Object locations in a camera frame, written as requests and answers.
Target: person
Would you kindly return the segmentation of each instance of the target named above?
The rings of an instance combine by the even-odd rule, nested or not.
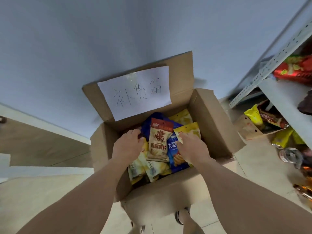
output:
[[[56,203],[38,213],[18,234],[99,234],[110,214],[118,181],[142,148],[140,131],[129,130],[114,144],[112,158]],[[224,230],[228,234],[310,233],[312,215],[291,201],[245,179],[209,156],[206,144],[192,133],[177,142],[185,161],[204,178]],[[176,213],[184,234],[203,233],[189,209]],[[139,232],[134,225],[131,233]]]

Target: paper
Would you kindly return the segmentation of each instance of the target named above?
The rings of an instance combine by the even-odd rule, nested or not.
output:
[[[171,104],[169,66],[99,82],[115,121]]]

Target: person's right arm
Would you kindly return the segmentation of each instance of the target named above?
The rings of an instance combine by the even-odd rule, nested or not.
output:
[[[182,157],[203,176],[220,223],[228,234],[311,233],[312,214],[218,164],[192,133],[180,134]]]

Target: cardboard box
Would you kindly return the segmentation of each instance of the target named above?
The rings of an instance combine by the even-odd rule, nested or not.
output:
[[[245,140],[251,140],[262,136],[274,134],[282,129],[260,131],[245,114],[241,115],[234,123],[235,129]]]
[[[106,165],[112,157],[113,145],[120,136],[119,132],[142,123],[155,111],[171,116],[188,108],[193,120],[198,122],[211,157],[222,164],[232,161],[233,153],[245,146],[213,91],[193,88],[192,52],[123,72],[115,77],[159,66],[169,66],[172,104],[117,122],[97,83],[83,87],[87,98],[104,121],[91,137],[91,156],[95,171]],[[194,167],[134,190],[126,170],[118,183],[115,202],[121,201],[134,223],[146,224],[208,197],[205,181]]]

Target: metal shelf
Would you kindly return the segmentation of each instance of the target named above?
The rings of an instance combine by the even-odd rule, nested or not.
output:
[[[297,82],[276,80],[273,77],[262,80],[259,88],[307,146],[312,148],[312,116],[305,115],[297,109],[311,88]]]
[[[294,36],[286,42],[286,44],[275,54],[267,64],[261,68],[258,74],[252,79],[248,86],[230,102],[230,108],[237,105],[245,96],[247,96],[254,88],[259,86],[262,80],[275,70],[288,56],[290,56],[302,43],[312,35],[312,19],[309,20]]]

